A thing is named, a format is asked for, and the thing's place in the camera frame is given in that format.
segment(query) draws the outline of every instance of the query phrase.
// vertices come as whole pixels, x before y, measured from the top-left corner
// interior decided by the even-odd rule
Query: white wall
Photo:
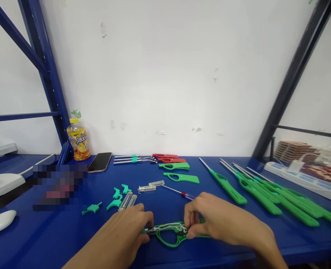
[[[331,17],[308,62],[280,125],[331,133]],[[331,146],[331,138],[278,129],[276,140]]]
[[[28,41],[18,2],[0,0],[0,6]],[[0,26],[0,115],[49,111],[37,69]],[[1,121],[0,141],[15,142],[18,153],[61,151],[52,118]]]

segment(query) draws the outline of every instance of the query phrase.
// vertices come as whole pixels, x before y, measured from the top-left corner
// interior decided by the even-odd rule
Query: charger
[[[293,160],[288,171],[299,172],[305,163],[299,160]]]

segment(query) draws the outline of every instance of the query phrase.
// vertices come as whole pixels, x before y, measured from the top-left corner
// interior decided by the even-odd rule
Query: screwdriver
[[[180,193],[181,196],[184,196],[185,198],[188,198],[189,200],[194,200],[194,199],[195,199],[195,196],[193,196],[193,195],[191,195],[191,194],[187,194],[186,192],[176,191],[176,190],[174,190],[174,189],[172,189],[172,188],[169,188],[169,187],[167,187],[167,186],[165,186],[165,185],[162,185],[162,186],[165,187],[165,188],[167,188],[167,189],[170,189],[170,190],[172,190],[172,191],[175,191],[175,192]]]

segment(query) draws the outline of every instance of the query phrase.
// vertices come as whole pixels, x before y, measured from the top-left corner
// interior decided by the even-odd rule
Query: hand
[[[199,213],[205,223],[199,223]],[[189,229],[187,238],[209,235],[231,245],[250,247],[273,268],[287,268],[276,245],[273,231],[251,213],[202,192],[185,205],[184,223]]]
[[[154,218],[143,204],[115,213],[63,269],[128,268],[139,247],[150,240],[141,233],[146,224],[153,227]]]

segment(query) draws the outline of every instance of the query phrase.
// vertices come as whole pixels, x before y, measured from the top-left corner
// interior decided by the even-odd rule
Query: red lighter handle
[[[176,158],[158,158],[158,161],[162,163],[186,163],[185,159],[176,159]]]
[[[169,155],[169,154],[153,154],[153,157],[157,157],[157,158],[174,158],[174,159],[178,159],[178,155]]]

